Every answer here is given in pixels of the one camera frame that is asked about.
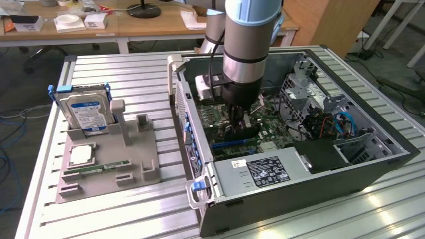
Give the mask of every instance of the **metal table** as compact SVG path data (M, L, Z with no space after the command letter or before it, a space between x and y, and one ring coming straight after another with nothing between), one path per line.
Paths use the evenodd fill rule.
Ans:
M327 49L311 46L393 127L423 151L425 129ZM162 182L64 204L54 203L66 122L53 104L16 238L197 238L197 217L188 206L185 175L166 94L166 56L161 52L80 56L65 62L58 84L109 82L125 99L125 118L154 120ZM318 72L329 91L338 88ZM229 231L218 238L415 238L425 235L425 154L387 173L362 192Z

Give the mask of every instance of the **motherboard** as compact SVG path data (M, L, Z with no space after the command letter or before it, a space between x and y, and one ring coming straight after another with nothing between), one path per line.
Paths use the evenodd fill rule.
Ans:
M224 130L229 126L225 104L200 104L197 107L202 128L216 161L282 149L295 141L285 129L273 107L273 97L258 98L252 105L250 121L261 125L254 138L225 142Z

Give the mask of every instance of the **wooden cabinet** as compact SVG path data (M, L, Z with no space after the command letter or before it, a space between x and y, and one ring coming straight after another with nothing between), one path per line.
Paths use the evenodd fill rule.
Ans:
M291 46L326 45L341 57L351 48L379 0L285 0L299 26Z

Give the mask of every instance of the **lamp base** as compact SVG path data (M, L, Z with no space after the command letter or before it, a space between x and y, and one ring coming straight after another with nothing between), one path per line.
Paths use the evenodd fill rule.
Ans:
M128 9L132 9L134 7L140 6L140 4L130 5ZM137 18L153 18L161 15L161 9L150 4L145 4L145 9L141 8L141 6L136 9L126 10L128 14Z

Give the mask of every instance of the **power supply label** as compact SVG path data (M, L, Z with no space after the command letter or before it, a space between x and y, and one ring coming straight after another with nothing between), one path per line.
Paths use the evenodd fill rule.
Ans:
M100 131L106 128L104 115L98 112L97 101L70 104L73 115L84 131Z
M246 166L258 188L290 180L277 156L246 162Z

